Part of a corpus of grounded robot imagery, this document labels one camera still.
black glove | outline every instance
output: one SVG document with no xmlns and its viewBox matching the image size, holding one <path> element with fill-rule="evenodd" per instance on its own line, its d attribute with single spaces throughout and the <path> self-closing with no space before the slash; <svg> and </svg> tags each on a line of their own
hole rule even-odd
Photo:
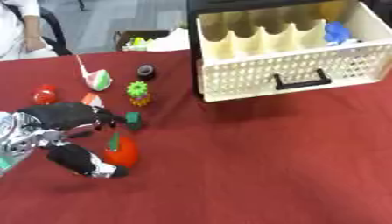
<svg viewBox="0 0 392 224">
<path fill-rule="evenodd" d="M 36 117 L 42 122 L 45 130 L 71 130 L 83 124 L 109 124 L 116 126 L 116 122 L 125 123 L 126 120 L 118 115 L 113 115 L 104 108 L 93 108 L 81 102 L 59 102 L 51 105 L 36 105 L 22 108 L 24 112 Z"/>
<path fill-rule="evenodd" d="M 128 175 L 128 169 L 121 165 L 103 163 L 93 152 L 77 144 L 48 147 L 47 158 L 58 165 L 94 178 L 120 178 Z"/>
</svg>

drawer compartment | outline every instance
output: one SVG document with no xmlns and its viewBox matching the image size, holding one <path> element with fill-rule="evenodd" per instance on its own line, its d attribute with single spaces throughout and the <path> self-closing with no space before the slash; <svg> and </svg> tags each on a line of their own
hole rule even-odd
<svg viewBox="0 0 392 224">
<path fill-rule="evenodd" d="M 327 46 L 333 21 L 360 42 Z M 196 24 L 207 102 L 372 83 L 392 56 L 391 29 L 356 0 L 199 14 Z"/>
</svg>

toy tomato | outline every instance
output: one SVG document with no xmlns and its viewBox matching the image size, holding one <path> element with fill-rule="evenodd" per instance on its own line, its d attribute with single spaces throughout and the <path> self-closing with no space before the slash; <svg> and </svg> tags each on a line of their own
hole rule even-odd
<svg viewBox="0 0 392 224">
<path fill-rule="evenodd" d="M 103 157 L 106 163 L 130 168 L 137 161 L 137 147 L 131 138 L 115 133 Z"/>
<path fill-rule="evenodd" d="M 42 85 L 33 94 L 33 100 L 38 105 L 47 105 L 57 101 L 55 86 Z"/>
</svg>

red toy tomato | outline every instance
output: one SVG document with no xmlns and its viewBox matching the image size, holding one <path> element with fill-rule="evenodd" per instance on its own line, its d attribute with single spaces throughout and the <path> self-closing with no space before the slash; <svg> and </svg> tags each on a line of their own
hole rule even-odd
<svg viewBox="0 0 392 224">
<path fill-rule="evenodd" d="M 116 150 L 106 149 L 104 160 L 112 165 L 123 165 L 130 168 L 137 161 L 135 142 L 126 136 L 120 136 Z"/>
<path fill-rule="evenodd" d="M 57 101 L 55 94 L 56 87 L 52 85 L 42 85 L 33 94 L 33 100 L 38 105 L 51 104 Z"/>
</svg>

person's arm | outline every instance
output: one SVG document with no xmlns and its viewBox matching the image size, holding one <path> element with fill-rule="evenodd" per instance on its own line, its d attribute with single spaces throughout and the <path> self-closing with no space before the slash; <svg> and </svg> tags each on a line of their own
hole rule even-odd
<svg viewBox="0 0 392 224">
<path fill-rule="evenodd" d="M 28 52 L 45 48 L 41 41 L 39 5 L 37 0 L 3 0 L 5 4 L 19 8 L 24 19 L 24 42 Z"/>
</svg>

